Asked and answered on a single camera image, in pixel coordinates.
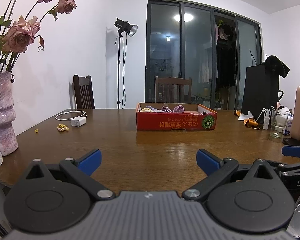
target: red cardboard box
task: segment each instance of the red cardboard box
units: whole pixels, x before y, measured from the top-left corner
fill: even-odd
[[[184,113],[141,112],[146,106],[173,110],[182,105]],[[136,108],[137,130],[214,130],[217,112],[200,104],[139,103]]]

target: glass cup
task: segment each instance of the glass cup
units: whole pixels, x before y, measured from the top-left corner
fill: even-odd
[[[287,125],[289,114],[282,114],[275,111],[271,113],[271,129],[270,136],[280,140],[283,139],[283,130]]]

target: white power adapter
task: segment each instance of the white power adapter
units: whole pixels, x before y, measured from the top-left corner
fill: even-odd
[[[78,117],[75,117],[75,118],[71,119],[71,125],[72,126],[78,126],[79,127],[79,126],[84,125],[86,122],[87,122],[87,120],[83,116],[78,116]]]

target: window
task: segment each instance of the window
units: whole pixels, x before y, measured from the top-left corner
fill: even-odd
[[[261,63],[260,40],[259,25],[234,14],[186,2],[148,0],[145,101],[155,102],[155,76],[191,77],[192,103],[240,109],[251,54],[254,65]]]

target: wooden table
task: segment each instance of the wooden table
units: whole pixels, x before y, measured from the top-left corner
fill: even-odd
[[[0,182],[11,186],[28,164],[40,158],[46,164],[66,157],[79,158],[94,148],[102,164],[92,177],[114,192],[120,190],[177,190],[179,193],[205,177],[196,153],[205,148],[219,158],[239,163],[257,158],[284,163],[300,159],[281,154],[282,143],[272,142],[268,131],[239,122],[232,111],[218,111],[215,130],[136,131],[135,110],[87,109],[87,123],[58,132],[60,121],[51,117],[17,136],[19,148],[3,158]]]

